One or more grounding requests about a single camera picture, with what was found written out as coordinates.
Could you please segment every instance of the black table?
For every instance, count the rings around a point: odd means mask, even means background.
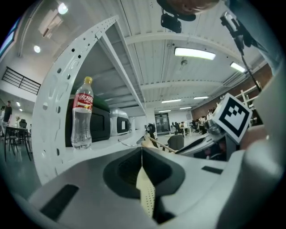
[[[5,137],[4,137],[5,161],[6,161],[6,138],[7,138],[7,135],[9,135],[9,137],[11,136],[11,132],[12,131],[18,131],[19,133],[21,133],[21,132],[23,133],[26,151],[27,151],[29,160],[31,161],[31,157],[30,157],[30,154],[29,154],[29,151],[28,151],[28,146],[29,146],[29,149],[31,150],[30,143],[29,143],[29,137],[28,137],[28,129],[27,128],[22,128],[22,127],[14,127],[14,126],[6,126],[6,133],[5,133]]]

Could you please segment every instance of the bottle label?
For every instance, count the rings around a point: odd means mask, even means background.
[[[85,94],[85,93],[79,93],[76,94],[75,100],[73,101],[73,107],[81,107],[86,109],[93,109],[93,97]]]

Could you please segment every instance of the wooden stick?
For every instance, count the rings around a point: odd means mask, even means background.
[[[176,153],[175,150],[173,150],[173,149],[169,148],[168,146],[166,146],[166,145],[160,143],[159,141],[156,141],[154,138],[151,138],[150,136],[147,136],[147,137],[148,137],[151,141],[156,142],[157,144],[159,144],[160,146],[166,148],[167,150],[169,150],[169,151],[171,151],[171,152],[173,152],[173,153]]]

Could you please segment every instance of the blue sleeve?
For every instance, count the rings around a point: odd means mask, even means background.
[[[272,74],[284,58],[283,49],[265,19],[247,0],[227,0],[226,6],[236,15],[251,36],[266,51],[259,50],[272,69]]]

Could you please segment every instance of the clear plastic bottle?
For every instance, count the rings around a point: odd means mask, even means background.
[[[90,118],[93,109],[91,77],[85,77],[84,84],[76,91],[72,109],[71,144],[74,148],[88,148],[92,143]]]

